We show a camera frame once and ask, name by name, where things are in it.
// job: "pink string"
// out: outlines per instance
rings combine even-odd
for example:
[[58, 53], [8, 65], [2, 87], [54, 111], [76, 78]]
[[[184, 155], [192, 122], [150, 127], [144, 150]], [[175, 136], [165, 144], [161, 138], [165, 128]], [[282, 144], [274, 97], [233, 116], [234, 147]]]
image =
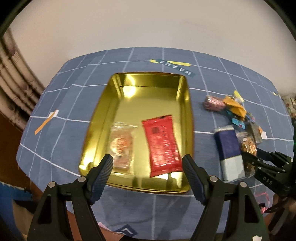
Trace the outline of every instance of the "pink string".
[[267, 199], [267, 203], [268, 203], [267, 207], [262, 207], [262, 208], [261, 208], [261, 213], [264, 214], [264, 212], [269, 208], [269, 205], [270, 205], [270, 199], [269, 199], [269, 195], [268, 195], [267, 192], [260, 193], [260, 194], [256, 194], [256, 195], [255, 195], [255, 198], [256, 198], [256, 197], [260, 197], [260, 196], [262, 196], [262, 195], [265, 195], [265, 197], [266, 197], [266, 199]]

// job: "red snack packet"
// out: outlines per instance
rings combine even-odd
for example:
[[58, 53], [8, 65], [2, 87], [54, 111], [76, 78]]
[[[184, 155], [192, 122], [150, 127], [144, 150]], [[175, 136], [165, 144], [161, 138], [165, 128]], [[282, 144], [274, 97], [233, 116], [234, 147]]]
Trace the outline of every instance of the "red snack packet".
[[150, 177], [183, 171], [174, 137], [172, 116], [143, 120], [142, 124], [150, 150]]

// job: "metal screw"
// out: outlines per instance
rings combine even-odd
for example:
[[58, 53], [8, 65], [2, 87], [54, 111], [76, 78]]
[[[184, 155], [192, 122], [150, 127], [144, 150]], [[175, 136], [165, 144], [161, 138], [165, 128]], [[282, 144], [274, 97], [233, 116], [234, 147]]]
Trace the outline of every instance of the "metal screw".
[[81, 176], [81, 177], [78, 178], [78, 181], [80, 183], [84, 182], [85, 180], [86, 180], [86, 178], [84, 176]]
[[240, 182], [239, 185], [243, 188], [246, 188], [247, 187], [247, 184], [245, 182]]
[[55, 182], [50, 182], [50, 183], [48, 184], [48, 186], [49, 186], [50, 188], [53, 188], [53, 187], [55, 186]]
[[210, 181], [215, 183], [218, 181], [218, 178], [216, 176], [210, 176]]

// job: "gold metal tray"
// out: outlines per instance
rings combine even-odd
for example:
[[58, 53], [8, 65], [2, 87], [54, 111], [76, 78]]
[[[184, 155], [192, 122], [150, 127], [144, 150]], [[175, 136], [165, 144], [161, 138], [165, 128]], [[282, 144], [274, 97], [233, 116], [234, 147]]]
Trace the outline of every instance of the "gold metal tray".
[[129, 171], [113, 169], [108, 185], [151, 193], [189, 190], [183, 172], [150, 178], [149, 148], [141, 121], [172, 115], [180, 156], [193, 154], [193, 116], [186, 78], [178, 74], [133, 72], [114, 74], [103, 91], [85, 138], [79, 171], [86, 175], [108, 152], [110, 126], [136, 125]]

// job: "white grid line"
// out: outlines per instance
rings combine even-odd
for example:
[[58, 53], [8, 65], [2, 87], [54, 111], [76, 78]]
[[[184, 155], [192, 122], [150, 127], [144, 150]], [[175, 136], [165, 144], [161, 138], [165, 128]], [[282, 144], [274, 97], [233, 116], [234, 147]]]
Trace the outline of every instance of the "white grid line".
[[[207, 89], [207, 84], [205, 83], [205, 79], [204, 79], [204, 77], [203, 77], [202, 71], [201, 71], [201, 69], [200, 69], [200, 66], [199, 66], [199, 64], [198, 64], [197, 58], [196, 58], [195, 53], [194, 53], [193, 51], [192, 51], [192, 54], [193, 54], [193, 56], [194, 56], [195, 62], [196, 62], [197, 67], [198, 67], [198, 70], [199, 70], [200, 75], [201, 75], [201, 77], [202, 77], [202, 81], [203, 81], [203, 83], [204, 83], [204, 86], [205, 86], [205, 90], [206, 90], [206, 92], [207, 92], [207, 95], [209, 95], [209, 91], [208, 91], [208, 89]], [[214, 121], [214, 126], [215, 126], [215, 129], [216, 129], [216, 128], [217, 128], [216, 119], [215, 119], [214, 113], [213, 113], [213, 112], [211, 112], [211, 113], [212, 113], [212, 117], [213, 117], [213, 121]]]
[[[199, 91], [204, 91], [204, 92], [209, 92], [209, 93], [213, 93], [213, 94], [218, 94], [218, 95], [224, 95], [224, 96], [226, 96], [227, 94], [221, 94], [221, 93], [218, 93], [218, 92], [214, 92], [214, 91], [206, 91], [206, 90], [202, 90], [202, 89], [197, 89], [197, 88], [188, 88], [188, 89], [191, 89], [191, 90], [199, 90]], [[280, 112], [278, 112], [277, 110], [275, 110], [274, 108], [271, 108], [271, 107], [269, 107], [269, 106], [266, 106], [266, 105], [263, 105], [263, 104], [258, 104], [258, 103], [256, 103], [256, 102], [253, 102], [253, 101], [250, 101], [250, 100], [247, 100], [247, 99], [244, 99], [245, 101], [248, 101], [248, 102], [250, 102], [250, 103], [253, 103], [253, 104], [256, 104], [256, 105], [259, 105], [259, 106], [263, 106], [263, 107], [266, 107], [266, 108], [269, 108], [269, 109], [271, 109], [271, 110], [274, 110], [276, 113], [278, 113], [278, 114], [280, 114], [280, 115], [283, 115], [283, 116], [289, 116], [289, 115], [287, 115], [287, 114], [283, 114], [283, 113], [280, 113]]]
[[[162, 49], [162, 59], [165, 59], [165, 48], [163, 47]], [[161, 72], [165, 71], [165, 66], [164, 64], [161, 65]]]
[[156, 211], [156, 195], [153, 195], [152, 220], [151, 220], [151, 239], [152, 240], [154, 240], [154, 232], [155, 232], [155, 211]]
[[[71, 84], [71, 86], [77, 86], [77, 87], [92, 87], [92, 86], [105, 86], [107, 84], [100, 84], [100, 85], [86, 85], [86, 86], [83, 86], [83, 85], [77, 85], [77, 84]], [[71, 86], [67, 87], [67, 88], [61, 88], [61, 89], [56, 89], [56, 90], [53, 90], [53, 91], [45, 91], [45, 93], [50, 93], [50, 92], [55, 92], [55, 91], [59, 91], [59, 90], [67, 90], [69, 88], [71, 88]]]
[[[37, 143], [39, 142], [40, 136], [41, 136], [41, 132], [39, 133]], [[35, 154], [33, 155], [33, 160], [32, 160], [31, 168], [30, 168], [30, 171], [29, 171], [30, 185], [31, 185], [31, 170], [32, 170], [32, 167], [33, 167], [34, 159], [35, 159]]]
[[62, 67], [61, 67], [61, 69], [60, 70], [63, 70], [67, 65], [68, 65], [68, 63], [70, 62], [70, 60], [68, 60]]
[[150, 60], [124, 60], [124, 61], [115, 61], [101, 64], [114, 64], [114, 63], [122, 63], [122, 62], [150, 62]]
[[[281, 101], [281, 104], [282, 104], [283, 108], [286, 109], [283, 101]], [[286, 115], [286, 116], [288, 118], [288, 122], [289, 122], [289, 126], [290, 126], [290, 129], [291, 129], [291, 132], [293, 133], [294, 131], [292, 130], [291, 117], [290, 117], [290, 115]]]
[[[87, 56], [87, 54], [86, 54], [86, 55], [83, 57], [83, 59], [79, 62], [79, 64], [77, 65], [76, 69], [79, 67], [79, 65], [82, 63], [82, 61], [86, 58], [86, 56]], [[70, 74], [70, 76], [68, 77], [68, 79], [66, 80], [66, 82], [64, 83], [64, 85], [63, 85], [62, 88], [64, 88], [65, 85], [68, 83], [69, 79], [70, 79], [71, 76], [74, 74], [74, 72], [75, 72], [76, 69], [74, 69], [73, 72]], [[56, 96], [54, 102], [52, 103], [52, 106], [51, 106], [51, 108], [49, 109], [49, 112], [48, 112], [47, 115], [49, 115], [49, 113], [50, 113], [51, 109], [53, 108], [53, 106], [54, 106], [54, 104], [55, 104], [57, 98], [58, 98], [59, 95], [60, 95], [60, 93], [61, 93], [61, 90], [60, 90], [59, 93], [57, 94], [57, 96]], [[51, 166], [51, 165], [50, 165], [50, 176], [51, 176], [51, 180], [52, 180], [52, 166]]]
[[[209, 91], [208, 91], [208, 88], [207, 88], [207, 84], [205, 83], [205, 79], [204, 79], [204, 77], [203, 77], [202, 70], [200, 69], [200, 65], [198, 64], [197, 58], [196, 58], [195, 53], [194, 53], [193, 51], [192, 51], [192, 54], [193, 54], [193, 57], [194, 57], [195, 62], [196, 62], [196, 64], [197, 64], [197, 68], [198, 68], [198, 70], [199, 70], [199, 72], [200, 72], [200, 76], [201, 76], [201, 78], [202, 78], [202, 81], [203, 81], [203, 83], [204, 83], [206, 93], [207, 93], [207, 95], [209, 95]], [[213, 118], [213, 121], [214, 121], [214, 127], [215, 127], [215, 129], [216, 129], [216, 128], [217, 128], [216, 119], [215, 119], [214, 113], [213, 113], [212, 111], [211, 111], [211, 114], [212, 114], [212, 118]], [[219, 173], [219, 178], [221, 178], [221, 164], [220, 164], [220, 162], [218, 163], [218, 173]]]
[[247, 79], [245, 79], [245, 78], [243, 78], [243, 77], [240, 77], [240, 76], [238, 76], [238, 75], [235, 75], [235, 74], [231, 74], [231, 73], [228, 73], [228, 72], [224, 72], [224, 71], [222, 71], [222, 70], [219, 70], [219, 69], [213, 69], [213, 68], [209, 68], [209, 67], [205, 67], [205, 66], [199, 66], [199, 67], [201, 67], [201, 68], [205, 68], [205, 69], [217, 70], [217, 71], [219, 71], [219, 72], [221, 72], [221, 73], [225, 73], [225, 74], [232, 75], [232, 76], [234, 76], [234, 77], [237, 77], [237, 78], [240, 78], [240, 79], [242, 79], [242, 80], [245, 80], [245, 81], [251, 82], [251, 83], [253, 83], [253, 84], [257, 84], [258, 86], [264, 88], [262, 85], [259, 85], [258, 83], [254, 82], [254, 81], [247, 80]]
[[[72, 174], [72, 175], [74, 175], [74, 176], [77, 176], [77, 177], [80, 177], [80, 176], [81, 176], [81, 175], [79, 175], [79, 174], [77, 174], [77, 173], [71, 172], [71, 171], [69, 171], [68, 169], [65, 169], [65, 168], [63, 168], [63, 167], [61, 167], [61, 166], [59, 166], [59, 165], [57, 165], [57, 164], [55, 164], [55, 163], [53, 163], [53, 162], [51, 162], [51, 161], [45, 159], [44, 157], [42, 157], [42, 156], [40, 156], [39, 154], [37, 154], [36, 152], [32, 151], [32, 150], [29, 149], [28, 147], [24, 146], [22, 143], [20, 143], [20, 146], [24, 147], [25, 149], [27, 149], [28, 151], [30, 151], [31, 153], [33, 153], [34, 155], [36, 155], [36, 156], [39, 157], [40, 159], [42, 159], [42, 160], [44, 160], [44, 161], [50, 163], [51, 165], [53, 165], [53, 166], [55, 166], [55, 167], [57, 167], [57, 168], [62, 169], [62, 170], [65, 171], [65, 172], [68, 172], [68, 173], [70, 173], [70, 174]], [[251, 189], [251, 188], [255, 188], [255, 187], [261, 186], [261, 185], [263, 185], [263, 184], [260, 183], [260, 184], [258, 184], [258, 185], [251, 186], [251, 187], [249, 187], [249, 188]], [[154, 203], [156, 203], [156, 195], [160, 195], [160, 196], [163, 196], [163, 195], [164, 195], [164, 196], [175, 196], [175, 197], [194, 197], [193, 194], [160, 194], [160, 193], [156, 193], [156, 194], [154, 194], [154, 198], [153, 198], [153, 202], [154, 202]]]
[[77, 85], [77, 84], [72, 84], [73, 86], [78, 86], [78, 87], [91, 87], [91, 86], [105, 86], [107, 84], [100, 84], [100, 85]]
[[65, 121], [76, 121], [76, 122], [90, 123], [90, 121], [88, 121], [88, 120], [73, 120], [73, 119], [63, 118], [63, 117], [60, 117], [60, 116], [55, 116], [55, 118], [62, 119], [62, 120], [65, 120]]
[[[100, 64], [88, 64], [88, 65], [101, 65], [101, 64], [113, 64], [113, 63], [121, 63], [121, 62], [149, 62], [150, 60], [128, 60], [128, 61], [115, 61], [115, 62], [108, 62], [108, 63], [100, 63]], [[79, 67], [79, 68], [75, 68], [75, 69], [70, 69], [70, 70], [67, 70], [67, 71], [64, 71], [64, 72], [58, 72], [57, 74], [62, 74], [62, 73], [65, 73], [65, 72], [68, 72], [68, 71], [72, 71], [72, 70], [76, 70], [76, 69], [81, 69], [81, 68], [85, 68], [87, 67], [88, 65], [86, 66], [83, 66], [83, 67]], [[248, 81], [248, 82], [251, 82], [253, 84], [257, 84], [258, 86], [264, 88], [262, 85], [259, 85], [258, 83], [254, 82], [254, 81], [250, 81], [250, 80], [247, 80], [245, 78], [242, 78], [240, 76], [237, 76], [235, 74], [231, 74], [231, 73], [228, 73], [228, 72], [225, 72], [225, 71], [222, 71], [222, 70], [218, 70], [218, 69], [213, 69], [213, 68], [209, 68], [209, 67], [205, 67], [205, 66], [200, 66], [200, 65], [195, 65], [195, 64], [190, 64], [192, 66], [197, 66], [197, 67], [200, 67], [200, 68], [205, 68], [205, 69], [211, 69], [211, 70], [217, 70], [221, 73], [225, 73], [225, 74], [228, 74], [228, 75], [232, 75], [232, 76], [235, 76], [237, 78], [240, 78], [242, 80], [245, 80], [245, 81]]]
[[[32, 118], [41, 118], [41, 119], [47, 119], [48, 118], [48, 117], [44, 117], [44, 116], [34, 116], [34, 115], [31, 115], [30, 117], [32, 117]], [[58, 119], [67, 120], [67, 121], [77, 121], [77, 122], [90, 123], [90, 121], [88, 121], [88, 120], [73, 120], [73, 119], [63, 118], [63, 117], [60, 117], [60, 116], [54, 116], [53, 118], [58, 118]]]
[[194, 133], [209, 134], [209, 135], [213, 135], [214, 134], [212, 132], [206, 132], [206, 131], [194, 131]]
[[[44, 116], [30, 116], [30, 117], [47, 119], [47, 117], [44, 117]], [[90, 123], [90, 121], [88, 121], [88, 120], [73, 120], [73, 119], [63, 118], [63, 117], [60, 117], [60, 116], [54, 116], [53, 118], [58, 118], [58, 119], [66, 120], [66, 121], [77, 121], [77, 122]], [[209, 135], [214, 134], [212, 132], [207, 132], [207, 131], [194, 131], [194, 133], [209, 134]], [[280, 141], [287, 141], [287, 142], [292, 142], [293, 141], [293, 140], [283, 139], [283, 138], [279, 138], [279, 137], [267, 138], [267, 140], [280, 140]]]
[[[261, 81], [261, 83], [263, 84], [264, 89], [266, 90], [266, 92], [267, 92], [267, 94], [268, 94], [268, 96], [269, 96], [269, 98], [270, 98], [270, 101], [272, 102], [272, 104], [273, 104], [273, 106], [274, 106], [274, 109], [276, 110], [276, 106], [275, 106], [275, 104], [273, 103], [273, 101], [272, 101], [272, 99], [271, 99], [271, 97], [270, 97], [270, 95], [269, 95], [267, 89], [265, 88], [265, 85], [264, 85], [263, 81], [261, 80], [261, 78], [260, 78], [260, 76], [259, 76], [258, 73], [257, 73], [257, 76], [258, 76], [259, 80]], [[280, 119], [279, 115], [277, 115], [277, 116], [278, 116], [278, 119], [279, 119], [280, 124], [282, 125], [282, 123], [281, 123], [281, 119]], [[287, 155], [288, 155], [288, 146], [287, 146], [287, 142], [285, 142], [285, 145], [286, 145], [286, 150], [287, 150]]]
[[128, 60], [127, 60], [126, 64], [124, 65], [124, 67], [123, 67], [123, 69], [122, 69], [122, 72], [124, 72], [124, 71], [126, 70], [126, 67], [127, 67], [127, 65], [128, 65], [129, 60], [131, 59], [131, 56], [132, 56], [132, 54], [133, 54], [134, 49], [135, 49], [134, 47], [131, 49], [131, 53], [130, 53], [130, 55], [129, 55], [129, 57], [128, 57]]
[[[87, 55], [84, 56], [84, 58], [80, 61], [79, 64], [81, 64], [81, 62], [85, 59], [86, 56], [87, 56]], [[39, 106], [40, 106], [40, 104], [41, 104], [41, 101], [43, 100], [44, 94], [45, 94], [45, 93], [42, 94], [42, 96], [41, 96], [39, 102], [37, 103], [36, 111], [38, 110], [38, 108], [39, 108]], [[55, 101], [57, 100], [59, 94], [60, 94], [60, 92], [58, 93], [56, 99], [54, 100], [54, 102], [53, 102], [51, 108], [53, 107], [53, 105], [54, 105]], [[29, 122], [28, 130], [27, 130], [27, 133], [26, 133], [26, 135], [25, 135], [24, 142], [25, 142], [25, 140], [26, 140], [26, 137], [27, 137], [28, 131], [29, 131], [29, 129], [30, 129], [31, 122], [32, 122], [32, 119], [31, 119], [30, 122]], [[20, 165], [20, 160], [21, 160], [21, 156], [22, 156], [22, 150], [23, 150], [23, 147], [22, 147], [21, 152], [20, 152], [20, 158], [19, 158], [19, 161], [18, 161], [18, 166]]]
[[76, 174], [76, 173], [74, 173], [74, 172], [71, 172], [71, 171], [69, 171], [69, 170], [67, 170], [67, 169], [65, 169], [65, 168], [63, 168], [63, 167], [61, 167], [61, 166], [59, 166], [59, 165], [57, 165], [57, 164], [55, 164], [55, 163], [52, 163], [51, 161], [49, 161], [49, 160], [45, 159], [44, 157], [38, 155], [36, 152], [32, 151], [32, 150], [29, 149], [28, 147], [24, 146], [22, 143], [20, 143], [20, 146], [22, 146], [23, 148], [25, 148], [25, 149], [27, 149], [28, 151], [32, 152], [34, 155], [36, 155], [36, 156], [39, 157], [40, 159], [42, 159], [42, 160], [44, 160], [44, 161], [50, 163], [51, 165], [53, 165], [53, 166], [55, 166], [55, 167], [57, 167], [57, 168], [60, 168], [60, 169], [66, 171], [66, 172], [68, 172], [68, 173], [71, 173], [71, 174], [73, 174], [74, 176], [77, 176], [77, 177], [80, 177], [80, 176], [81, 176], [81, 175]]
[[224, 66], [224, 64], [223, 64], [223, 62], [222, 62], [222, 60], [221, 60], [219, 57], [218, 57], [218, 59], [220, 60], [220, 62], [221, 62], [221, 64], [222, 64], [223, 68], [225, 69], [225, 71], [226, 71], [228, 77], [230, 78], [231, 83], [233, 84], [233, 87], [234, 87], [235, 90], [237, 91], [237, 88], [236, 88], [235, 84], [233, 83], [232, 78], [230, 77], [230, 74], [228, 73], [227, 69], [225, 68], [225, 66]]
[[[244, 74], [246, 75], [246, 77], [247, 77], [248, 80], [249, 80], [249, 77], [248, 77], [247, 74], [245, 73], [243, 67], [242, 67], [241, 65], [240, 65], [240, 67], [242, 68]], [[255, 87], [253, 86], [253, 84], [252, 84], [251, 82], [250, 82], [250, 84], [251, 84], [251, 86], [253, 87], [253, 89], [254, 89], [256, 95], [258, 96], [258, 99], [259, 99], [261, 105], [263, 105], [263, 104], [262, 104], [262, 101], [261, 101], [261, 99], [260, 99], [260, 97], [259, 97], [259, 95], [257, 94], [257, 91], [256, 91]], [[271, 125], [270, 125], [269, 118], [268, 118], [268, 115], [267, 115], [267, 112], [266, 112], [265, 107], [263, 107], [263, 109], [264, 109], [264, 112], [265, 112], [266, 117], [267, 117], [267, 121], [268, 121], [268, 125], [269, 125], [269, 128], [270, 128], [270, 132], [271, 132], [272, 138], [274, 138], [274, 134], [273, 134], [273, 132], [272, 132], [272, 128], [271, 128]], [[274, 150], [276, 150], [276, 142], [275, 142], [275, 140], [274, 140]]]
[[167, 205], [168, 209], [171, 208], [180, 198], [176, 198], [175, 200], [170, 200], [170, 204]]
[[[82, 66], [82, 67], [75, 68], [75, 69], [82, 69], [82, 68], [85, 68], [86, 66]], [[66, 70], [66, 71], [63, 71], [63, 72], [58, 72], [57, 74], [63, 74], [63, 73], [66, 73], [66, 72], [69, 72], [69, 71], [72, 71], [72, 70], [75, 70], [75, 69], [69, 69], [69, 70]]]
[[[100, 60], [100, 62], [103, 60], [103, 58], [105, 57], [105, 55], [107, 54], [107, 52], [108, 52], [108, 50], [106, 50], [106, 52], [105, 52], [105, 54], [103, 55], [103, 57], [102, 57], [102, 59]], [[91, 77], [91, 75], [93, 74], [93, 72], [96, 70], [97, 67], [98, 67], [98, 65], [97, 65], [96, 67], [94, 67], [94, 69], [91, 71], [90, 75], [88, 76], [88, 78], [87, 78], [86, 81], [84, 82], [84, 85], [86, 85], [87, 81], [89, 80], [89, 78]], [[67, 116], [67, 119], [69, 119], [69, 116], [70, 116], [70, 114], [71, 114], [71, 112], [72, 112], [72, 110], [73, 110], [73, 108], [74, 108], [74, 106], [75, 106], [75, 104], [76, 104], [76, 101], [77, 101], [78, 97], [80, 96], [82, 90], [83, 90], [83, 87], [81, 88], [81, 90], [79, 91], [78, 95], [76, 96], [76, 99], [75, 99], [75, 101], [74, 101], [74, 103], [73, 103], [73, 105], [72, 105], [72, 107], [71, 107], [71, 109], [70, 109], [70, 112], [69, 112], [69, 114], [68, 114], [68, 116]], [[63, 133], [63, 130], [64, 130], [65, 125], [66, 125], [66, 122], [67, 122], [67, 120], [64, 121], [64, 124], [63, 124], [63, 127], [62, 127], [62, 129], [61, 129], [61, 132], [60, 132], [60, 134], [59, 134], [59, 136], [58, 136], [58, 138], [57, 138], [57, 140], [56, 140], [56, 142], [55, 142], [55, 144], [54, 144], [54, 146], [53, 146], [53, 148], [52, 148], [52, 152], [51, 152], [51, 154], [50, 154], [50, 162], [52, 162], [52, 156], [53, 156], [53, 153], [54, 153], [54, 149], [55, 149], [55, 147], [57, 146], [57, 143], [58, 143], [58, 141], [59, 141], [59, 139], [60, 139], [60, 137], [61, 137], [61, 135], [62, 135], [62, 133]], [[50, 180], [52, 181], [52, 166], [50, 166]]]
[[[249, 188], [252, 189], [252, 188], [256, 188], [256, 187], [262, 186], [262, 185], [263, 185], [263, 183], [260, 183], [258, 185], [251, 186]], [[155, 193], [154, 195], [159, 195], [159, 196], [175, 196], [175, 197], [194, 197], [194, 194], [161, 194], [161, 193]]]
[[50, 81], [49, 85], [46, 87], [46, 88], [49, 88], [53, 82], [55, 81], [55, 78], [58, 76], [58, 73], [56, 73], [53, 77], [52, 77], [52, 80]]
[[[25, 140], [26, 140], [26, 138], [27, 138], [27, 134], [28, 134], [28, 132], [29, 132], [31, 122], [32, 122], [32, 119], [29, 120], [28, 129], [27, 129], [26, 135], [25, 135], [25, 137], [24, 137], [24, 142], [25, 142]], [[20, 167], [20, 160], [21, 160], [21, 157], [22, 157], [22, 150], [23, 150], [23, 147], [22, 147], [22, 149], [20, 150], [20, 158], [19, 158], [19, 160], [18, 160], [18, 164], [17, 164], [17, 165], [18, 165], [18, 168]]]

